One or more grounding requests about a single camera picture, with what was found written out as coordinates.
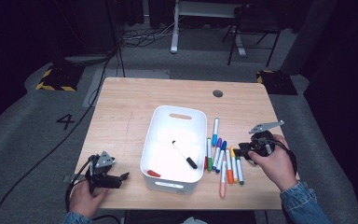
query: marker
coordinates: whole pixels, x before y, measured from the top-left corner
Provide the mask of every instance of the marker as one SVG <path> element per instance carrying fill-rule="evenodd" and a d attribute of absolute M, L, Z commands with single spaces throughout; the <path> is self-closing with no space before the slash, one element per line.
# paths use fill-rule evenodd
<path fill-rule="evenodd" d="M 159 175 L 158 173 L 152 171 L 152 170 L 148 170 L 147 171 L 148 175 L 154 176 L 154 177 L 161 177 L 161 175 Z"/>
<path fill-rule="evenodd" d="M 206 141 L 207 145 L 207 151 L 206 154 L 208 156 L 208 171 L 212 171 L 213 162 L 212 162 L 212 140 L 211 138 L 208 138 Z"/>
<path fill-rule="evenodd" d="M 217 162 L 216 170 L 215 170 L 217 174 L 220 173 L 220 170 L 222 168 L 223 158 L 226 155 L 226 146 L 227 146 L 227 142 L 223 141 L 222 147 L 220 147 L 219 161 Z"/>
<path fill-rule="evenodd" d="M 232 174 L 231 157 L 230 157 L 229 150 L 226 150 L 226 161 L 227 161 L 227 181 L 228 184 L 232 184 L 234 183 L 234 175 Z"/>
<path fill-rule="evenodd" d="M 212 169 L 216 170 L 217 162 L 219 161 L 220 147 L 222 146 L 222 138 L 217 140 L 216 149 L 214 150 L 214 159 Z"/>
<path fill-rule="evenodd" d="M 220 197 L 225 197 L 226 195 L 226 162 L 222 163 L 222 177 L 220 179 Z"/>
<path fill-rule="evenodd" d="M 190 164 L 191 167 L 193 167 L 193 169 L 197 169 L 197 164 L 195 162 L 193 162 L 193 160 L 191 160 L 190 157 L 187 157 L 179 150 L 179 148 L 177 148 L 177 146 L 174 144 L 176 141 L 172 141 L 172 145 L 176 148 L 176 150 L 178 150 L 178 152 L 183 156 L 183 158 L 186 159 L 186 161 L 188 162 L 188 164 Z"/>
<path fill-rule="evenodd" d="M 238 182 L 237 162 L 235 161 L 234 147 L 231 147 L 229 149 L 229 153 L 231 155 L 231 166 L 232 166 L 232 174 L 234 177 L 234 182 Z"/>
<path fill-rule="evenodd" d="M 241 157 L 236 156 L 235 160 L 237 161 L 238 179 L 240 180 L 240 184 L 243 185 L 245 182 L 243 181 Z"/>
<path fill-rule="evenodd" d="M 212 136 L 212 144 L 216 146 L 217 144 L 217 129 L 219 128 L 219 118 L 214 119 L 214 126 L 213 126 L 213 136 Z"/>
<path fill-rule="evenodd" d="M 207 144 L 206 144 L 206 152 L 205 152 L 205 161 L 204 161 L 204 170 L 208 168 L 208 139 L 207 138 Z"/>

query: wooden table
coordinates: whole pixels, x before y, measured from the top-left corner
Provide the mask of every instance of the wooden table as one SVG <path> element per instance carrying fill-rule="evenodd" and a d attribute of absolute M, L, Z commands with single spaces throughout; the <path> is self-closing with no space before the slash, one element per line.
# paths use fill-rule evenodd
<path fill-rule="evenodd" d="M 216 90 L 223 96 L 215 97 Z M 149 189 L 140 160 L 150 120 L 160 105 L 204 112 L 209 136 L 213 134 L 214 118 L 218 117 L 218 134 L 228 147 L 249 142 L 249 131 L 257 123 L 278 121 L 266 89 L 258 83 L 109 77 L 104 81 L 76 167 L 77 173 L 90 155 L 101 155 L 106 150 L 116 158 L 110 175 L 130 172 L 120 189 L 109 191 L 102 208 L 281 209 L 278 188 L 260 167 L 253 167 L 243 158 L 245 184 L 227 184 L 225 198 L 219 196 L 220 175 L 208 171 L 190 195 Z M 282 134 L 280 127 L 270 131 Z"/>

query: denim sleeve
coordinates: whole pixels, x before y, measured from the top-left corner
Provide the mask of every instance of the denim sleeve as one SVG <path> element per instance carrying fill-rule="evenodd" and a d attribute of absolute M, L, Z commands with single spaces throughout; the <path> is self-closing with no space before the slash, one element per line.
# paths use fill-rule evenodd
<path fill-rule="evenodd" d="M 75 212 L 68 212 L 63 219 L 62 224 L 90 224 L 91 219 L 89 217 L 82 216 Z"/>
<path fill-rule="evenodd" d="M 294 187 L 281 193 L 283 208 L 297 224 L 331 223 L 316 203 L 313 190 L 307 190 L 298 182 Z"/>

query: pink marker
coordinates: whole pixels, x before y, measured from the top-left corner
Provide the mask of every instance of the pink marker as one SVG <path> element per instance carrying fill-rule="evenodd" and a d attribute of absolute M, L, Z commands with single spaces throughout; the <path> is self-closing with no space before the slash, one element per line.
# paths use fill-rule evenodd
<path fill-rule="evenodd" d="M 225 197 L 226 195 L 226 176 L 227 176 L 227 166 L 226 162 L 223 161 L 222 164 L 222 177 L 220 180 L 220 197 Z"/>

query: white plastic bin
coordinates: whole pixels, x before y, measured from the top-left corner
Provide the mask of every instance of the white plastic bin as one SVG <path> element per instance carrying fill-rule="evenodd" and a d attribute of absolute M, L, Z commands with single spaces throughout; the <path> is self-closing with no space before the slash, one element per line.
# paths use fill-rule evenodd
<path fill-rule="evenodd" d="M 155 110 L 141 158 L 150 189 L 179 194 L 194 191 L 203 175 L 206 128 L 206 116 L 199 110 L 168 105 Z M 197 164 L 196 169 L 187 162 L 188 157 Z"/>

